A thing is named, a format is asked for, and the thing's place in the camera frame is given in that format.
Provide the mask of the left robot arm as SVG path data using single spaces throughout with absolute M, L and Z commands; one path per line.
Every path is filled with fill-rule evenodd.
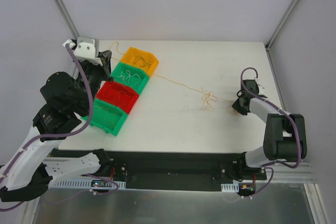
M 15 156 L 1 167 L 1 201 L 36 199 L 52 185 L 71 177 L 94 174 L 106 176 L 111 160 L 104 149 L 93 150 L 64 165 L 45 164 L 45 157 L 60 142 L 83 131 L 93 118 L 93 101 L 103 81 L 112 80 L 112 52 L 99 52 L 101 64 L 78 61 L 79 75 L 56 72 L 40 89 L 46 104 L 33 118 L 27 138 Z

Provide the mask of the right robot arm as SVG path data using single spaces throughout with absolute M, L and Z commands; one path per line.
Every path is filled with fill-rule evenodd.
M 262 146 L 241 153 L 233 164 L 234 174 L 239 180 L 248 179 L 255 172 L 276 163 L 295 169 L 306 158 L 304 117 L 286 112 L 260 95 L 256 80 L 241 81 L 238 99 L 232 107 L 241 115 L 251 113 L 258 116 L 266 125 Z

